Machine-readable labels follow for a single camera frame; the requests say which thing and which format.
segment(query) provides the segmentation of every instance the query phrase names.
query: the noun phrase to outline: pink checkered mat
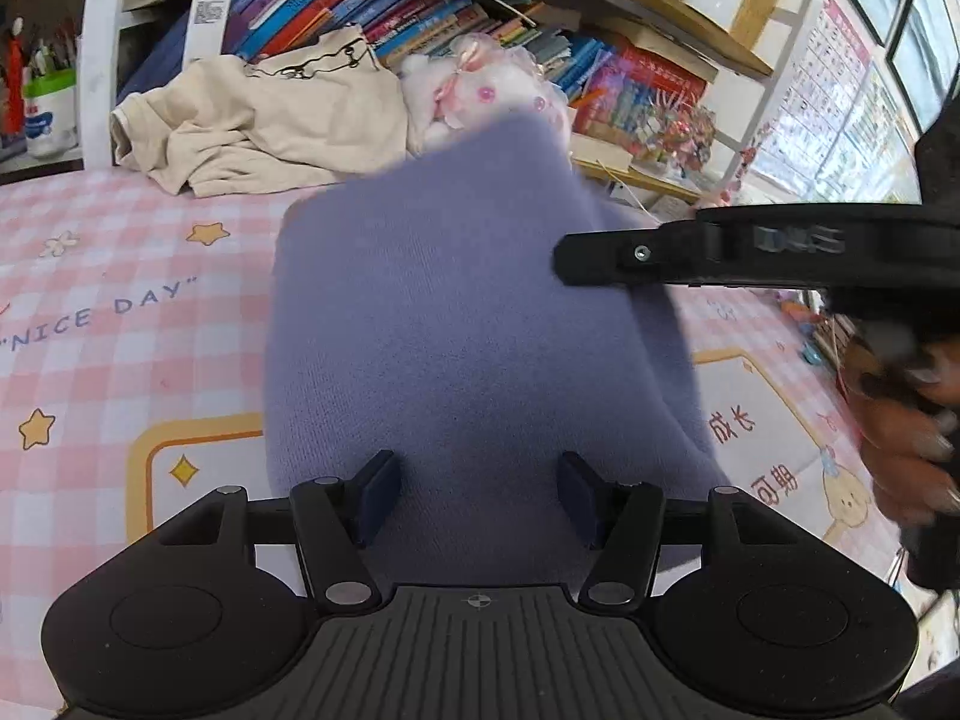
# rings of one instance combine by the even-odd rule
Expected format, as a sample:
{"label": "pink checkered mat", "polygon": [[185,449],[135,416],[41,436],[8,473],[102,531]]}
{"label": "pink checkered mat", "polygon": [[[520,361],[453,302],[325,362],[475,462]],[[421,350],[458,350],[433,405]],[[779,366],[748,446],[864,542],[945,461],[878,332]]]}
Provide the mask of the pink checkered mat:
{"label": "pink checkered mat", "polygon": [[[171,197],[121,170],[0,190],[1,717],[61,706],[38,635],[56,595],[216,485],[270,494],[258,413],[272,250],[305,194]],[[895,532],[795,330],[745,290],[674,295],[706,353],[704,419],[731,478],[883,573]]]}

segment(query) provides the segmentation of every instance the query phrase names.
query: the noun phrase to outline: screw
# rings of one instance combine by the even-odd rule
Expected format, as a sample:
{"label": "screw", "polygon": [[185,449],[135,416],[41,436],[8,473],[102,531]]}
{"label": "screw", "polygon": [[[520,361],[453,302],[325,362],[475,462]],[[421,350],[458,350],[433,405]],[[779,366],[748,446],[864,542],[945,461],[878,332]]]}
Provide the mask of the screw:
{"label": "screw", "polygon": [[587,591],[590,600],[605,607],[618,607],[634,600],[634,589],[622,581],[600,581]]}
{"label": "screw", "polygon": [[373,591],[361,581],[338,581],[326,589],[326,600],[338,607],[355,607],[373,595]]}

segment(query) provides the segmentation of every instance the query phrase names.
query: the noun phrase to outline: purple sweater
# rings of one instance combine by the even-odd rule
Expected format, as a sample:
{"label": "purple sweater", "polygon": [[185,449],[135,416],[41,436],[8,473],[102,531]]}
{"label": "purple sweater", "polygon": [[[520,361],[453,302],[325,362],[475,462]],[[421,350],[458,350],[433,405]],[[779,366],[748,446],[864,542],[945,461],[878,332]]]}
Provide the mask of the purple sweater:
{"label": "purple sweater", "polygon": [[565,233],[637,226],[538,122],[305,201],[277,241],[266,440],[277,494],[378,449],[404,489],[364,561],[392,583],[582,583],[563,450],[704,499],[723,483],[662,288],[565,287]]}

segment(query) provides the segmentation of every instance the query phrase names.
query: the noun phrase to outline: beige shirt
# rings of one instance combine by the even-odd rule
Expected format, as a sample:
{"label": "beige shirt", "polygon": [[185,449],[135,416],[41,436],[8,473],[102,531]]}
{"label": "beige shirt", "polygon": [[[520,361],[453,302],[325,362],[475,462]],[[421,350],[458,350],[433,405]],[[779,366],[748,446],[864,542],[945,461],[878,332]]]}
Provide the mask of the beige shirt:
{"label": "beige shirt", "polygon": [[[344,48],[359,57],[356,67]],[[304,63],[309,79],[268,76]],[[166,86],[129,95],[110,133],[117,164],[171,194],[184,184],[200,197],[257,194],[402,160],[407,111],[400,81],[349,26],[256,69],[236,56],[198,60]]]}

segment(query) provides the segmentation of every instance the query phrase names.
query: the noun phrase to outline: pink stuffed animal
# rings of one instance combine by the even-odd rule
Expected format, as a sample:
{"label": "pink stuffed animal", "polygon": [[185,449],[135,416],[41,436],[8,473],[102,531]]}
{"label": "pink stuffed animal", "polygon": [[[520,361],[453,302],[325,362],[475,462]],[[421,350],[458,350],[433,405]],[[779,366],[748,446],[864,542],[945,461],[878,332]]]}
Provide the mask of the pink stuffed animal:
{"label": "pink stuffed animal", "polygon": [[551,125],[566,153],[566,95],[544,80],[526,49],[503,49],[488,35],[463,35],[450,56],[408,56],[400,65],[407,104],[407,148],[419,154],[443,146],[458,130],[481,127],[509,111],[536,113]]}

